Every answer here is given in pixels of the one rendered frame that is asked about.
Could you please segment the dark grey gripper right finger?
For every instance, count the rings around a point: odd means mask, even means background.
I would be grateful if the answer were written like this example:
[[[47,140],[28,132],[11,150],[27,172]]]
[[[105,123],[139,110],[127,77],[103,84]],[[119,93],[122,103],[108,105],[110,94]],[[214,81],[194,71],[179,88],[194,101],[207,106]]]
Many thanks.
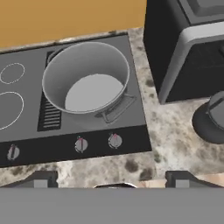
[[[194,188],[194,187],[214,187],[221,188],[205,180],[201,180],[192,175],[189,171],[167,171],[165,173],[166,188]]]

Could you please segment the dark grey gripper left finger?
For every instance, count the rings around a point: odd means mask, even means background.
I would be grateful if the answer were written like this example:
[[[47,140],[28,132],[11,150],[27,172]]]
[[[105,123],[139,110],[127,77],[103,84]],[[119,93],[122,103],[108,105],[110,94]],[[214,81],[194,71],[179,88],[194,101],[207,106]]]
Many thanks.
[[[57,188],[57,171],[35,171],[27,178],[5,185],[5,187],[24,187],[24,188]]]

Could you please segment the silver hob knob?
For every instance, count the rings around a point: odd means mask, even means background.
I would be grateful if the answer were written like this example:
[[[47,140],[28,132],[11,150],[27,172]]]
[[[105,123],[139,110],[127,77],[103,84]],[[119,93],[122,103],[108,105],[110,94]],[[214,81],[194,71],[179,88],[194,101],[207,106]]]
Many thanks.
[[[19,153],[19,148],[15,144],[13,144],[8,151],[7,158],[9,160],[15,160],[19,156]]]
[[[122,145],[122,143],[123,143],[122,138],[116,133],[112,134],[108,139],[108,145],[113,149],[119,148]]]
[[[88,141],[85,138],[79,136],[75,142],[74,148],[77,152],[83,153],[88,148]]]

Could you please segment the black glass hob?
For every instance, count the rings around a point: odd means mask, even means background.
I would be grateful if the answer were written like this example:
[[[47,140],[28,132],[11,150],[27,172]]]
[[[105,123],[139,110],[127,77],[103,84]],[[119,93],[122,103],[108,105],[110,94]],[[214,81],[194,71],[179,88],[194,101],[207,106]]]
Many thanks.
[[[42,91],[42,76],[49,55],[69,47],[70,43],[0,53],[0,167],[151,150],[128,34],[91,40],[110,44],[127,58],[130,67],[127,94],[135,96],[135,101],[108,126],[81,126],[56,109]],[[122,145],[117,149],[109,146],[109,137],[114,133],[122,138]],[[78,137],[88,142],[83,153],[74,148]],[[19,148],[20,153],[15,160],[9,160],[7,154],[13,144]]]

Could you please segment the grey metal pot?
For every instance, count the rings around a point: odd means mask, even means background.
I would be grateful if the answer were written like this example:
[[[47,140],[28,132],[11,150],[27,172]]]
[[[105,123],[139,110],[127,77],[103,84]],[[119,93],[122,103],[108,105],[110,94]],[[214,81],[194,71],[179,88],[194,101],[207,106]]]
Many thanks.
[[[130,65],[116,47],[83,42],[52,52],[42,79],[45,98],[81,126],[108,126],[135,101]]]

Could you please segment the black and silver coffee machine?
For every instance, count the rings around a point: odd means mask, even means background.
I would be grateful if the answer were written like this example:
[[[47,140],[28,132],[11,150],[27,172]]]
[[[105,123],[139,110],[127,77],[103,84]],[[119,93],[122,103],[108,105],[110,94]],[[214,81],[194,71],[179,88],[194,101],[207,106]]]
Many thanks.
[[[224,90],[224,0],[147,0],[143,43],[160,103]]]

